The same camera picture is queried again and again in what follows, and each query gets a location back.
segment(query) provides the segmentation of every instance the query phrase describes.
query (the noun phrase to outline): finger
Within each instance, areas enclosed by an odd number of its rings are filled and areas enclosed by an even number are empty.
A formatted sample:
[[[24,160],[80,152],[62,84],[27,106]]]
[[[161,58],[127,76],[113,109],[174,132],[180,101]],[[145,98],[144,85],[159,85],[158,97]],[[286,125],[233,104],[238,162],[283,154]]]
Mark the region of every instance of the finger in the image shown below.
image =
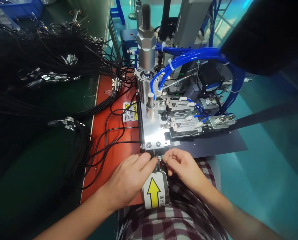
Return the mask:
[[[169,157],[174,156],[178,161],[181,161],[181,159],[189,154],[186,151],[180,150],[178,148],[171,148],[169,149],[162,157],[162,160],[165,162]]]
[[[140,171],[141,180],[143,183],[148,179],[150,174],[153,172],[153,170],[156,168],[156,165],[158,163],[157,158],[151,159]]]
[[[141,156],[141,153],[138,153],[138,154],[134,155],[132,158],[130,158],[128,161],[130,163],[134,163],[140,156]]]
[[[164,160],[164,162],[168,165],[169,168],[173,169],[176,173],[179,173],[181,171],[180,163],[172,156]]]
[[[173,169],[171,169],[170,167],[167,169],[168,169],[168,175],[169,177],[171,177],[173,175]]]
[[[171,177],[173,175],[173,169],[171,167],[169,167],[168,164],[166,164],[166,168],[167,168],[169,177]]]
[[[137,170],[141,171],[141,169],[149,162],[151,156],[149,153],[145,152],[141,156],[135,160],[135,167]]]
[[[135,156],[135,154],[132,154],[132,155],[130,155],[130,156],[129,156],[129,157],[127,157],[125,160],[123,160],[123,162],[124,162],[124,161],[128,161],[128,160],[132,159],[134,156]]]

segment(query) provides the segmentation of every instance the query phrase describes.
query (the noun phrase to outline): metal plate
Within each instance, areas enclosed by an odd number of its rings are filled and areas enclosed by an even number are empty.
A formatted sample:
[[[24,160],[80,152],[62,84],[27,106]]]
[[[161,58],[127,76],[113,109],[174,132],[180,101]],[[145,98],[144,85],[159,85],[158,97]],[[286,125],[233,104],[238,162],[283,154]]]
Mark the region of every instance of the metal plate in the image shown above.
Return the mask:
[[[146,151],[164,148],[166,138],[164,135],[164,131],[162,131],[160,127],[157,107],[154,110],[153,118],[148,118],[146,113],[146,106],[141,103],[141,116]]]

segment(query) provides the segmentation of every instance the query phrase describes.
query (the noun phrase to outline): hand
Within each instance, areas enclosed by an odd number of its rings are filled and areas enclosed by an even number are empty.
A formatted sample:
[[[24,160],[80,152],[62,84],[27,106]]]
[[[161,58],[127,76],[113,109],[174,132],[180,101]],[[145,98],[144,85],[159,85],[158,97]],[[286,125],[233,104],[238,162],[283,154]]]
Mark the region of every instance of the hand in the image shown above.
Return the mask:
[[[103,185],[109,210],[123,208],[136,197],[155,169],[157,161],[157,158],[150,160],[149,153],[131,155],[122,161],[109,181]]]
[[[209,184],[190,153],[172,148],[163,155],[162,160],[167,165],[168,175],[172,176],[175,171],[192,192],[197,194],[203,185]]]

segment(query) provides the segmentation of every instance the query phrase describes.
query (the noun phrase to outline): white label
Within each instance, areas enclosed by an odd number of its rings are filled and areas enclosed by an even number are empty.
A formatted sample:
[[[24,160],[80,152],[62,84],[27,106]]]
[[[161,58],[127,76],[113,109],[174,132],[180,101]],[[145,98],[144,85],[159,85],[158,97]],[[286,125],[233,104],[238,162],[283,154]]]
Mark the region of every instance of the white label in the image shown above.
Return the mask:
[[[163,173],[152,173],[142,187],[143,201],[146,209],[166,205],[166,193],[163,183]]]
[[[137,105],[135,102],[132,102],[134,103],[129,109],[132,110],[132,111],[137,111]],[[127,102],[127,103],[123,103],[123,109],[126,109],[130,106],[130,102]],[[138,114],[135,113],[135,112],[130,112],[130,111],[127,111],[124,115],[123,115],[123,121],[124,122],[129,122],[129,121],[137,121],[138,120]]]

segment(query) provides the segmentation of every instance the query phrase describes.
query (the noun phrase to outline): yellow arrow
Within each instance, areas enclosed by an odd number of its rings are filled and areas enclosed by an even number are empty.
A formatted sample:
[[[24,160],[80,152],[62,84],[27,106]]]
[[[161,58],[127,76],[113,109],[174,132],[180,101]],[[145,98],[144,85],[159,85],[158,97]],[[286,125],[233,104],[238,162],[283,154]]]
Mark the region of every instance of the yellow arrow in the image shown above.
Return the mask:
[[[158,200],[158,193],[160,192],[160,189],[158,188],[155,180],[153,177],[151,177],[149,189],[147,192],[147,195],[150,194],[151,199],[151,207],[156,208],[159,207],[159,200]]]

